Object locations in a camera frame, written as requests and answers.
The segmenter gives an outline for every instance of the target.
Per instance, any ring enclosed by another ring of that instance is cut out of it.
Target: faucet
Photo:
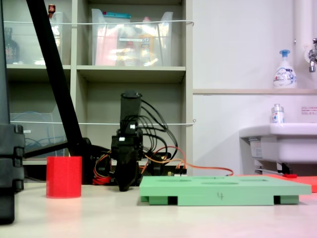
[[[315,48],[309,51],[309,59],[310,59],[309,72],[310,73],[316,72],[315,62],[317,62],[317,38],[313,39],[313,44],[315,45]]]

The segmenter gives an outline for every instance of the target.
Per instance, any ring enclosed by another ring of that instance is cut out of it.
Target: black metal stand
[[[14,221],[14,194],[23,190],[22,157],[68,148],[71,156],[83,159],[82,183],[92,184],[94,157],[108,149],[91,145],[82,137],[44,0],[27,0],[67,141],[24,155],[23,128],[9,124],[2,0],[0,4],[0,224],[8,224]]]
[[[0,224],[14,221],[14,194],[23,190],[23,127],[10,125],[3,9],[0,6]]]

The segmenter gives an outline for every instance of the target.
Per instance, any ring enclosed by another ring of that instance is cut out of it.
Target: white sink
[[[242,129],[239,136],[257,144],[257,159],[317,163],[317,123],[270,123]]]

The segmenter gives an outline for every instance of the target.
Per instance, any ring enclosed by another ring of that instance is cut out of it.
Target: label
[[[119,41],[134,41],[134,42],[142,42],[142,39],[119,38]]]
[[[250,141],[250,145],[251,145],[252,157],[262,158],[261,142],[259,142],[259,141]]]
[[[292,69],[282,67],[276,72],[274,86],[287,86],[294,83],[296,83],[296,74]]]
[[[302,115],[317,115],[317,107],[302,107]]]
[[[272,113],[272,123],[285,123],[284,112]]]

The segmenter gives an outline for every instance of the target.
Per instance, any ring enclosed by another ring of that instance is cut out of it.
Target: small bottle
[[[55,10],[56,10],[55,5],[54,4],[50,4],[49,5],[49,10],[48,10],[50,21],[52,20],[53,14],[55,13]]]
[[[279,104],[274,104],[272,108],[272,123],[285,123],[284,108]]]
[[[20,48],[18,44],[12,40],[12,28],[4,28],[5,41],[5,60],[6,63],[18,63],[20,61]]]

